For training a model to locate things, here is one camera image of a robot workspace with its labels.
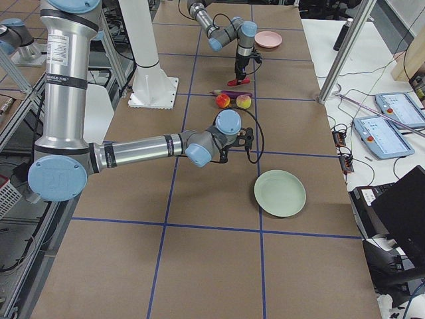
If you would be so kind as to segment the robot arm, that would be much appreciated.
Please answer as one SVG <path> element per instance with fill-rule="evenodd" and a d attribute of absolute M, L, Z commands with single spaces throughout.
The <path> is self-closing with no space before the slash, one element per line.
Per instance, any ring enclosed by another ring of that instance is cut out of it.
<path fill-rule="evenodd" d="M 254 48 L 254 40 L 257 34 L 257 24 L 253 21 L 245 21 L 241 17 L 233 17 L 229 25 L 220 28 L 207 12 L 207 7 L 213 1 L 187 1 L 187 10 L 205 32 L 210 48 L 218 52 L 232 41 L 237 41 L 234 73 L 235 79 L 228 82 L 228 86 L 238 86 L 248 83 L 246 72 L 250 60 L 253 58 L 258 64 L 262 63 L 261 55 Z"/>
<path fill-rule="evenodd" d="M 179 83 L 162 70 L 147 1 L 120 1 L 136 69 L 130 106 L 172 109 Z M 30 188 L 47 201 L 67 201 L 88 176 L 120 165 L 185 154 L 203 167 L 236 142 L 242 129 L 234 110 L 219 112 L 203 132 L 187 130 L 138 141 L 98 145 L 84 139 L 90 42 L 98 34 L 101 1 L 41 1 L 48 31 L 45 115 L 29 169 Z"/>

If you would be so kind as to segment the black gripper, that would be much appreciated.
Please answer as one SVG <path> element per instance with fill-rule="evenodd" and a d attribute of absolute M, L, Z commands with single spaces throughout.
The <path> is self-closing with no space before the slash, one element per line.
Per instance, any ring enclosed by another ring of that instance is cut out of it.
<path fill-rule="evenodd" d="M 249 62 L 250 62 L 250 56 L 243 56 L 240 54 L 237 54 L 235 56 L 235 64 L 234 64 L 235 79 L 243 80 L 247 78 L 247 73 L 245 71 L 245 68 L 247 67 Z"/>

